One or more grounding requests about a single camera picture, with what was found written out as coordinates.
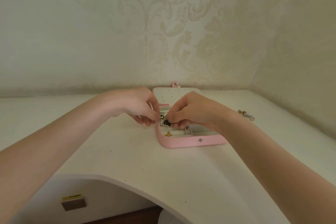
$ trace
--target right arm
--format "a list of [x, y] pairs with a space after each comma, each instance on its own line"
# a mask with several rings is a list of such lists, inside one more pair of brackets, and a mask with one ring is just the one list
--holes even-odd
[[223, 135], [291, 223], [336, 223], [336, 187], [239, 113], [192, 92], [175, 103], [168, 120]]

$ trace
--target pink jewelry box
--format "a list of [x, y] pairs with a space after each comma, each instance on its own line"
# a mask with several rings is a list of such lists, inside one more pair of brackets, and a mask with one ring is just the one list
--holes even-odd
[[[191, 91], [202, 94], [196, 88], [182, 88], [176, 81], [172, 83], [172, 87], [154, 88], [153, 93], [160, 103], [160, 114], [166, 116], [174, 103]], [[156, 124], [157, 139], [163, 147], [179, 148], [227, 143], [223, 136], [204, 126], [190, 124], [186, 129], [179, 129], [163, 125], [163, 121], [164, 119]]]

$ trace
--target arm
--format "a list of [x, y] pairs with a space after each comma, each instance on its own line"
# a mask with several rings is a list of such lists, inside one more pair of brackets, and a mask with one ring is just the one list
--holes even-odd
[[175, 103], [168, 120], [223, 135], [291, 223], [336, 223], [336, 187], [237, 112], [192, 92]]
[[111, 91], [1, 151], [0, 223], [21, 209], [100, 125], [123, 112], [147, 126], [160, 119], [159, 104], [147, 88]]

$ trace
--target patterned wall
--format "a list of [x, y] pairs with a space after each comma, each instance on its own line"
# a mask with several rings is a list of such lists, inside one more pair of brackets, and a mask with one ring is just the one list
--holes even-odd
[[288, 0], [252, 89], [336, 139], [335, 0]]
[[1, 0], [0, 96], [241, 89], [287, 0]]

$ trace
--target table surface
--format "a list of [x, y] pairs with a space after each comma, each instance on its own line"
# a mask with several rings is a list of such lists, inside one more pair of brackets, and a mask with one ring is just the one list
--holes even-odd
[[[336, 184], [336, 141], [249, 90], [203, 94], [234, 110]], [[93, 95], [0, 99], [0, 150]], [[186, 223], [288, 223], [229, 144], [166, 149], [154, 126], [121, 115], [103, 124], [52, 179], [99, 179], [129, 189]]]

